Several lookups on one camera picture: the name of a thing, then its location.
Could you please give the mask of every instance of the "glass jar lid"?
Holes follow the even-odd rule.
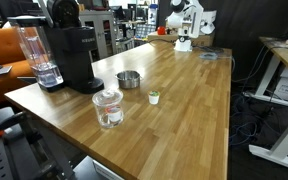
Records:
[[[119,103],[122,98],[122,91],[118,89],[104,89],[94,94],[92,100],[98,106],[110,106]]]

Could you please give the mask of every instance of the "floor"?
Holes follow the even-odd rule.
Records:
[[[249,144],[272,147],[288,125],[288,107],[246,98],[240,90],[232,84],[228,179],[288,180],[288,168],[248,150]]]

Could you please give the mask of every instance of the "metal bowl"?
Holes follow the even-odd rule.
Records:
[[[136,71],[122,71],[116,74],[118,85],[123,89],[136,88],[140,85],[141,76]]]

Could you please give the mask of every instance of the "coffee maker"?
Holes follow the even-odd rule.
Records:
[[[96,48],[95,30],[81,26],[77,3],[48,0],[47,7],[43,0],[39,3],[45,17],[8,20],[41,89],[53,92],[68,86],[83,94],[104,89],[103,80],[94,77],[89,54]]]

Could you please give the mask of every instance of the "white cup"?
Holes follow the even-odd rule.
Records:
[[[149,100],[149,102],[151,104],[157,104],[159,98],[160,98],[160,93],[158,91],[150,91],[150,92],[148,92],[148,100]]]

